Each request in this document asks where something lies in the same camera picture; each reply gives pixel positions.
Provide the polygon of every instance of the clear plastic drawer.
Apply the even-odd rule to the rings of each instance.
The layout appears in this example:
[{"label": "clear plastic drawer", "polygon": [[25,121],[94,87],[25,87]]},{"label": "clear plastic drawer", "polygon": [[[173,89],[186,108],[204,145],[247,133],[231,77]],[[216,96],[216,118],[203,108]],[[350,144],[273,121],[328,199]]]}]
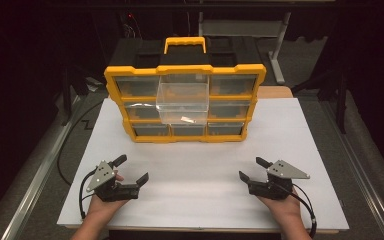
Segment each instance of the clear plastic drawer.
[{"label": "clear plastic drawer", "polygon": [[241,135],[243,122],[208,123],[208,135]]},{"label": "clear plastic drawer", "polygon": [[173,136],[204,136],[205,125],[171,125]]},{"label": "clear plastic drawer", "polygon": [[114,77],[123,96],[156,96],[159,76],[117,76]]},{"label": "clear plastic drawer", "polygon": [[212,75],[211,95],[247,95],[252,94],[257,79],[255,74]]},{"label": "clear plastic drawer", "polygon": [[161,77],[156,108],[165,124],[206,124],[208,76],[176,74]]},{"label": "clear plastic drawer", "polygon": [[158,119],[158,114],[155,102],[126,102],[124,108],[129,115],[129,119]]},{"label": "clear plastic drawer", "polygon": [[245,118],[250,101],[211,101],[210,118]]},{"label": "clear plastic drawer", "polygon": [[166,124],[132,124],[136,136],[168,136],[169,129]]}]

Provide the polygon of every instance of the yellow case frame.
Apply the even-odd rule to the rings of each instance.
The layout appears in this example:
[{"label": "yellow case frame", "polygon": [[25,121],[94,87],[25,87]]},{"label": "yellow case frame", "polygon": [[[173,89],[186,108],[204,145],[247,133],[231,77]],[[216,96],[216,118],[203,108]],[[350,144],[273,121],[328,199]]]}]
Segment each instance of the yellow case frame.
[{"label": "yellow case frame", "polygon": [[[170,45],[202,45],[204,53],[205,39],[203,37],[181,37],[181,38],[167,38],[164,53],[167,53],[168,46]],[[163,76],[169,74],[206,74],[209,75],[239,75],[239,74],[253,74],[257,78],[254,82],[251,94],[239,95],[209,95],[209,101],[224,100],[224,101],[250,101],[247,114],[244,118],[207,118],[207,123],[229,123],[229,122],[243,122],[242,132],[240,135],[210,135],[208,134],[208,124],[204,129],[202,136],[174,136],[172,129],[168,126],[168,136],[137,136],[132,124],[135,123],[161,123],[160,119],[130,119],[125,103],[128,102],[155,102],[156,96],[123,96],[119,90],[115,77],[128,77],[128,76]],[[211,65],[159,65],[156,68],[143,68],[136,69],[132,66],[108,66],[105,70],[105,78],[107,80],[107,89],[111,99],[118,105],[121,115],[123,117],[123,127],[126,133],[134,142],[154,142],[154,143],[170,143],[178,141],[201,141],[201,142],[227,142],[227,141],[243,141],[247,136],[247,126],[252,120],[255,105],[257,103],[257,91],[260,84],[263,83],[266,68],[263,64],[238,64],[235,67],[213,67]]]}]

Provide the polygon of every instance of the yellow organizer case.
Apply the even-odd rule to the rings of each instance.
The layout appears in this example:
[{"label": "yellow organizer case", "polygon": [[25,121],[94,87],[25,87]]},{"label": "yellow organizer case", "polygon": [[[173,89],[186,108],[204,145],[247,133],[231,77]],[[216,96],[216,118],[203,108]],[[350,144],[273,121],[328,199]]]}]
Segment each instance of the yellow organizer case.
[{"label": "yellow organizer case", "polygon": [[155,143],[243,141],[265,74],[248,37],[122,39],[105,70],[126,133]]}]

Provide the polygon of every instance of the white table surface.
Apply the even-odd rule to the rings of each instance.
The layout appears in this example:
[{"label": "white table surface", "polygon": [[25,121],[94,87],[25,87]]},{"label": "white table surface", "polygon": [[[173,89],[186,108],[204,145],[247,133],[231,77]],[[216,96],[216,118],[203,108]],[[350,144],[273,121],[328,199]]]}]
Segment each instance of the white table surface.
[{"label": "white table surface", "polygon": [[[270,162],[282,159],[310,174],[309,180],[293,182],[310,197],[319,231],[349,229],[295,98],[260,99],[243,142],[134,143],[121,120],[116,104],[106,99],[57,224],[81,224],[78,194],[82,179],[101,160],[126,154],[127,161],[118,167],[124,183],[134,183],[146,172],[149,181],[139,199],[117,212],[108,224],[110,229],[278,231],[268,209],[239,179],[241,170],[253,180],[265,181],[264,168],[255,162],[259,156]],[[85,210],[89,201],[83,201]],[[304,225],[311,228],[304,206],[301,212]]]}]

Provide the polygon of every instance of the hand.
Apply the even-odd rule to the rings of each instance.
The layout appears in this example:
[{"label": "hand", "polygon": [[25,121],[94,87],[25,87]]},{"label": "hand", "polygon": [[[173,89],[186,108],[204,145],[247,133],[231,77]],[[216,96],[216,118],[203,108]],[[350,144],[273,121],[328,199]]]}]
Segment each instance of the hand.
[{"label": "hand", "polygon": [[[124,178],[117,174],[116,180],[123,181]],[[101,230],[111,221],[117,210],[128,201],[103,202],[98,196],[93,195],[86,218],[71,239],[97,239]]]},{"label": "hand", "polygon": [[269,208],[286,239],[311,239],[302,223],[300,202],[296,198],[291,195],[283,200],[271,200],[258,196],[257,198]]}]

